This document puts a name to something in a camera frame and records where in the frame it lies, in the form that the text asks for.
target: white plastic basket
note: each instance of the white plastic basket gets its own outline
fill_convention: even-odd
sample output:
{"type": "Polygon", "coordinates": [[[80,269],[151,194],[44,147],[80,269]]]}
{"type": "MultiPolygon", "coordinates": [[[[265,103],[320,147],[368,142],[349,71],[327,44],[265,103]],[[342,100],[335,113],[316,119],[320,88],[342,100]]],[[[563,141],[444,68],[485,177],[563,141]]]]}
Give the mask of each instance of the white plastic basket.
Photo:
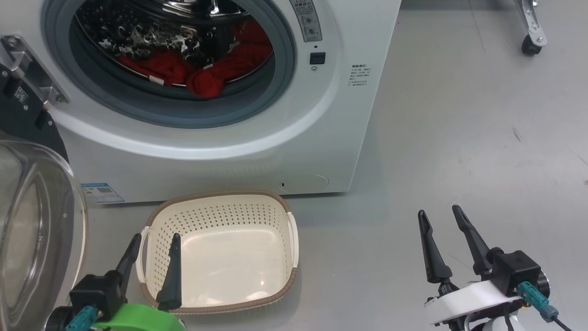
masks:
{"type": "Polygon", "coordinates": [[[137,276],[157,307],[172,236],[182,237],[182,307],[176,314],[222,313],[271,304],[290,289],[298,267],[298,231],[286,202],[265,191],[183,197],[163,203],[142,232],[145,273],[137,276]]]}

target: teal connector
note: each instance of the teal connector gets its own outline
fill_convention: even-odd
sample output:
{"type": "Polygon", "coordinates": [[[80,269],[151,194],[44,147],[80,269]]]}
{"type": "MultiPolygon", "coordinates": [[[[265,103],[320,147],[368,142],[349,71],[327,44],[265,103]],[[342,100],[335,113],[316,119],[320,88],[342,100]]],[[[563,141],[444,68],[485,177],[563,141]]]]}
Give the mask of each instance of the teal connector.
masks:
{"type": "Polygon", "coordinates": [[[537,309],[545,322],[553,322],[553,318],[559,315],[557,309],[549,305],[549,300],[531,283],[522,282],[516,292],[525,302],[537,309]]]}
{"type": "Polygon", "coordinates": [[[98,319],[94,307],[85,306],[69,323],[67,331],[88,331],[98,319]]]}

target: caster wheel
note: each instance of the caster wheel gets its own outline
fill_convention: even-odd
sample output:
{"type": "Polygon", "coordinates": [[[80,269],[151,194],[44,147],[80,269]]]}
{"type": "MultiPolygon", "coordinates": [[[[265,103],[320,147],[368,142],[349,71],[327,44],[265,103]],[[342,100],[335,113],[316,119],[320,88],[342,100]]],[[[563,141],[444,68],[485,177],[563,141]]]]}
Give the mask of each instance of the caster wheel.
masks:
{"type": "Polygon", "coordinates": [[[542,49],[541,46],[537,46],[531,41],[531,37],[529,35],[527,35],[524,38],[523,46],[521,47],[523,54],[530,55],[530,56],[537,55],[537,54],[539,54],[541,49],[542,49]]]}

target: red cloth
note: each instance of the red cloth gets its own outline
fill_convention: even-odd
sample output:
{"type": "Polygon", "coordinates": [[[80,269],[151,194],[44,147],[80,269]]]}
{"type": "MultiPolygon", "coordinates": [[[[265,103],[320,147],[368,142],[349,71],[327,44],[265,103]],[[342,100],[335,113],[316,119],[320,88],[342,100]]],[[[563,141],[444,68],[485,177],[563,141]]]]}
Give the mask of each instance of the red cloth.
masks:
{"type": "Polygon", "coordinates": [[[166,46],[154,48],[144,61],[133,61],[126,55],[121,55],[119,61],[141,74],[162,79],[168,86],[184,84],[186,78],[196,70],[182,58],[180,52],[169,50],[166,46]]]}
{"type": "Polygon", "coordinates": [[[225,81],[250,73],[273,51],[263,28],[254,19],[231,26],[238,45],[219,61],[193,73],[186,81],[189,91],[201,98],[218,97],[225,81]]]}

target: label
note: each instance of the label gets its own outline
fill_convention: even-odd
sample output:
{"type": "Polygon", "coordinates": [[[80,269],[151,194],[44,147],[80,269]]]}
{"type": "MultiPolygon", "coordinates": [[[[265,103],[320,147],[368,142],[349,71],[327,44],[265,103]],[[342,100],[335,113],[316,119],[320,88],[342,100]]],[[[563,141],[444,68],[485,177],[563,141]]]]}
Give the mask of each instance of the label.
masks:
{"type": "Polygon", "coordinates": [[[157,77],[155,77],[155,76],[151,76],[151,75],[149,76],[149,81],[150,81],[150,82],[157,83],[157,84],[159,84],[159,85],[163,85],[163,84],[165,83],[165,81],[164,81],[163,79],[161,79],[161,78],[157,78],[157,77]]]}
{"type": "Polygon", "coordinates": [[[368,84],[372,69],[367,64],[353,64],[347,86],[365,86],[368,84]]]}
{"type": "Polygon", "coordinates": [[[298,17],[298,24],[302,30],[304,42],[321,41],[319,17],[316,15],[315,4],[312,0],[290,0],[292,8],[298,17]]]}
{"type": "Polygon", "coordinates": [[[18,90],[16,91],[14,96],[16,97],[16,99],[18,99],[18,101],[21,102],[21,104],[25,104],[27,99],[29,98],[29,95],[25,92],[25,90],[22,89],[22,87],[18,87],[18,90]]]}
{"type": "Polygon", "coordinates": [[[107,183],[82,184],[82,189],[86,198],[97,204],[125,202],[107,183]]]}

